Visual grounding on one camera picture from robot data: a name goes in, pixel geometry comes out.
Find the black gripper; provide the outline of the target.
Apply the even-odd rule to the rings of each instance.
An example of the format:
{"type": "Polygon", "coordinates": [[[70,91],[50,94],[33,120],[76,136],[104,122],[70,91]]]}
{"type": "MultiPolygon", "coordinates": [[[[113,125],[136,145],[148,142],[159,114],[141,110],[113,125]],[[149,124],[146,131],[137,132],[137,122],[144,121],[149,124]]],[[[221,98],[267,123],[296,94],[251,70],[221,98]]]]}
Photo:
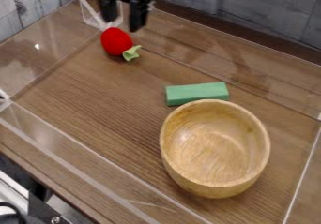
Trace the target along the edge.
{"type": "MultiPolygon", "coordinates": [[[[129,30],[137,31],[146,23],[148,2],[151,0],[120,0],[129,2],[129,30]]],[[[101,16],[105,22],[112,22],[117,17],[117,6],[114,0],[100,0],[101,16]]]]}

